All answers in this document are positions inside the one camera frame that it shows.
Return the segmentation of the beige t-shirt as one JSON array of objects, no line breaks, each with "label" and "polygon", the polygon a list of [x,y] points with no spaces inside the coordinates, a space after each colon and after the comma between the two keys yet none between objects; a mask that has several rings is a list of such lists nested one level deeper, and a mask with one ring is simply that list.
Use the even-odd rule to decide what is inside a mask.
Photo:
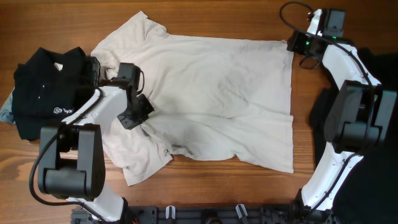
[{"label": "beige t-shirt", "polygon": [[237,157],[293,172],[294,55],[284,41],[171,35],[139,12],[91,54],[108,77],[123,62],[137,65],[154,107],[138,127],[114,120],[103,136],[128,185],[148,179],[175,154],[198,161]]}]

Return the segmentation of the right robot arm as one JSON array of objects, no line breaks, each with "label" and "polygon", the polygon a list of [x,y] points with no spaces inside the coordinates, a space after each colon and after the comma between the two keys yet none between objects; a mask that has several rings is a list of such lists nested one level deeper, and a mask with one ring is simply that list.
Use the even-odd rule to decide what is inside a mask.
[{"label": "right robot arm", "polygon": [[315,60],[330,73],[337,96],[323,124],[325,148],[311,179],[297,193],[285,217],[292,223],[332,222],[335,196],[363,156],[386,137],[397,93],[385,90],[343,39],[345,12],[309,8],[307,30],[294,31],[287,49]]}]

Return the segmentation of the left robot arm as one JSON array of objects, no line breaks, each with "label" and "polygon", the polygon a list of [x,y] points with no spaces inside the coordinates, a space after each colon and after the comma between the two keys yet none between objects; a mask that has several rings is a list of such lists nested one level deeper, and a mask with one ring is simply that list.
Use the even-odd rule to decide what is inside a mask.
[{"label": "left robot arm", "polygon": [[100,80],[93,96],[60,123],[44,126],[40,150],[29,177],[36,201],[50,206],[78,205],[72,223],[137,223],[125,198],[105,184],[102,135],[118,120],[131,130],[153,107],[143,94],[144,72],[121,63],[116,77]]}]

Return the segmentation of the black clothes pile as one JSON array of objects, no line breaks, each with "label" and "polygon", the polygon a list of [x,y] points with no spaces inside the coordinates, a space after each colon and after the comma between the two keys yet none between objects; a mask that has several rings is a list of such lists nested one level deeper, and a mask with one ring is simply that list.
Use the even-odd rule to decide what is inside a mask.
[{"label": "black clothes pile", "polygon": [[[374,55],[361,48],[358,55],[384,88],[397,92],[397,52]],[[336,95],[335,84],[324,88],[310,112],[316,165],[326,144],[323,123]],[[397,99],[383,147],[366,154],[353,168],[336,194],[332,210],[341,223],[397,224]]]}]

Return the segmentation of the black folded polo shirt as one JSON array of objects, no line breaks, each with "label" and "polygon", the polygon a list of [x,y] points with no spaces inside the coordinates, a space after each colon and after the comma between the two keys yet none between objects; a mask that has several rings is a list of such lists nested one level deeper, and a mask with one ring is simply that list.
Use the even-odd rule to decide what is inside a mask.
[{"label": "black folded polo shirt", "polygon": [[14,72],[12,113],[19,136],[35,141],[40,130],[80,109],[92,96],[98,80],[95,60],[80,47],[64,54],[39,48]]}]

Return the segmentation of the light blue folded garment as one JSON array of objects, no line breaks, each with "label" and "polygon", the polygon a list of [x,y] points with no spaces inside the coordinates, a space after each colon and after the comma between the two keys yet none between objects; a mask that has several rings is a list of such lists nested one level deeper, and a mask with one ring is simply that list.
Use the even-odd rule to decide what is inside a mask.
[{"label": "light blue folded garment", "polygon": [[12,113],[12,94],[13,92],[10,93],[0,110],[0,119],[3,123],[15,124],[14,115]]}]

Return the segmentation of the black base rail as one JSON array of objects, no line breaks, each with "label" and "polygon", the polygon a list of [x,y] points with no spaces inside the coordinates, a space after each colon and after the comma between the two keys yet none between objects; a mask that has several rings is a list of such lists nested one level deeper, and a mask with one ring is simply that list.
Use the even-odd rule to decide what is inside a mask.
[{"label": "black base rail", "polygon": [[201,224],[215,218],[222,223],[240,224],[272,224],[272,223],[303,223],[303,220],[291,220],[287,212],[279,208],[235,207],[218,208],[177,208],[169,205],[165,208],[155,206],[131,206],[121,216],[118,223],[128,224]]}]

